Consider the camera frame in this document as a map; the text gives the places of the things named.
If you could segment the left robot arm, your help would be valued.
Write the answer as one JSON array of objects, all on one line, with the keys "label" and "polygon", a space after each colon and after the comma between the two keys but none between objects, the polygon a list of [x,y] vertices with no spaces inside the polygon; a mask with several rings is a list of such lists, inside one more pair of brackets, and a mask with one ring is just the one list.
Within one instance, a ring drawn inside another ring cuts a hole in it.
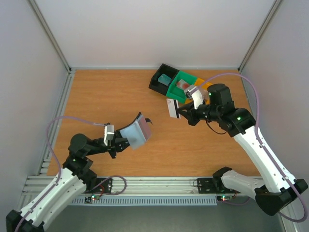
[{"label": "left robot arm", "polygon": [[129,141],[120,134],[105,142],[103,138],[91,140],[79,133],[71,138],[69,156],[62,168],[45,189],[19,211],[6,216],[8,232],[44,232],[53,220],[72,202],[99,185],[97,174],[90,167],[88,156],[108,152],[112,158],[129,147]]}]

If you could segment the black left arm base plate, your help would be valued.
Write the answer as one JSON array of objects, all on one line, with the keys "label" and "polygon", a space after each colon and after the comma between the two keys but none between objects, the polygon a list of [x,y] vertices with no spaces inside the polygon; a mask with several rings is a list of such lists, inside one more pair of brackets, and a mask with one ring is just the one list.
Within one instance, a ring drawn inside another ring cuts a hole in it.
[{"label": "black left arm base plate", "polygon": [[84,193],[111,193],[113,179],[110,178],[97,178],[94,185],[90,190],[86,190]]}]

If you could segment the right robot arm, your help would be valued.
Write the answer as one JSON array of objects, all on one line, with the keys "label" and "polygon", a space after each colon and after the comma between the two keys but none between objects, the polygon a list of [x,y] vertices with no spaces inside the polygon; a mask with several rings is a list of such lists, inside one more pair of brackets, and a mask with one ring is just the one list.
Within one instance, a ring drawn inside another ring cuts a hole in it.
[{"label": "right robot arm", "polygon": [[243,148],[261,175],[262,179],[258,180],[223,167],[212,176],[218,192],[232,189],[247,195],[264,213],[273,216],[308,189],[306,181],[295,178],[276,157],[252,114],[245,108],[235,107],[226,85],[214,84],[207,88],[209,103],[197,86],[189,86],[184,92],[192,102],[178,108],[177,113],[191,126],[201,120],[217,122]]}]

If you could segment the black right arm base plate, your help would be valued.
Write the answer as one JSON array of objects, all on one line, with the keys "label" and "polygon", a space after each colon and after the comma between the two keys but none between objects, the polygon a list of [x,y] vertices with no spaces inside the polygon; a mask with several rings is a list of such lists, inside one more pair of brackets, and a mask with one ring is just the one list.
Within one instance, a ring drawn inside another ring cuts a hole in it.
[{"label": "black right arm base plate", "polygon": [[234,189],[225,188],[220,181],[213,178],[197,178],[196,187],[199,194],[234,194],[239,193]]}]

